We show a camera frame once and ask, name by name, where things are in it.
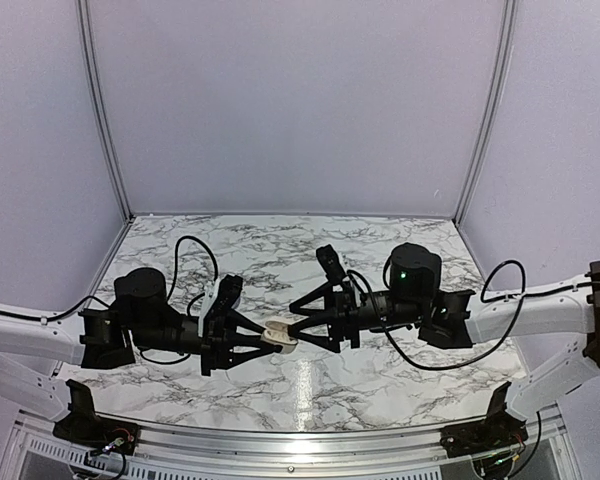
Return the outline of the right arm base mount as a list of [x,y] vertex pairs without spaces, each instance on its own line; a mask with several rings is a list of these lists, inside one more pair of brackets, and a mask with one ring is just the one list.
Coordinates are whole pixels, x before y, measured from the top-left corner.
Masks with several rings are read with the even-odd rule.
[[526,441],[526,421],[506,411],[506,382],[494,390],[485,417],[481,420],[447,425],[440,430],[440,445],[449,458],[473,455]]

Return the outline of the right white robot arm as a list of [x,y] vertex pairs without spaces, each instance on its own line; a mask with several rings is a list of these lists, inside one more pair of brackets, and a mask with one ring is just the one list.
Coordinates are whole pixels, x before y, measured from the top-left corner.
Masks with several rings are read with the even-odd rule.
[[577,334],[575,342],[532,371],[494,391],[475,438],[495,448],[543,407],[600,376],[600,261],[570,280],[493,296],[485,292],[441,290],[442,259],[423,246],[403,243],[389,255],[385,290],[374,291],[359,273],[345,270],[332,246],[316,251],[326,281],[289,306],[300,321],[290,336],[339,352],[343,341],[356,348],[361,332],[390,334],[415,328],[427,345],[469,349],[511,337],[546,333]]

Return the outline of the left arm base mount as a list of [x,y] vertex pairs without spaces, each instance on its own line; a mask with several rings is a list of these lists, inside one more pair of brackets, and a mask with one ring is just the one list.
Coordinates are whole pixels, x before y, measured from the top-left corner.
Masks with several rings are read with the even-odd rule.
[[103,449],[117,439],[117,449],[125,455],[135,451],[140,427],[133,422],[102,417],[95,412],[90,389],[77,381],[67,380],[69,413],[54,424],[53,435],[82,446]]

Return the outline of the white charging case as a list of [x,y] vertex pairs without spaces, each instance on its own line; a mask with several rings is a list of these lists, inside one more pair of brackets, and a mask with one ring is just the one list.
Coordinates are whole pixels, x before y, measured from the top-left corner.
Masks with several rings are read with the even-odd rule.
[[261,340],[281,348],[282,354],[291,354],[298,345],[298,340],[289,334],[290,325],[276,320],[269,320],[264,325]]

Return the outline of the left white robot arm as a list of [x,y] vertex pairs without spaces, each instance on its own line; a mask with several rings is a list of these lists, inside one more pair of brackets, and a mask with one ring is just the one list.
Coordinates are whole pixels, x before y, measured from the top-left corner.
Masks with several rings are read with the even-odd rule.
[[191,317],[169,305],[161,272],[139,268],[115,280],[115,300],[105,310],[40,318],[0,312],[0,348],[95,370],[133,364],[136,349],[175,352],[199,356],[208,376],[282,350],[235,310],[242,286],[241,277],[225,276]]

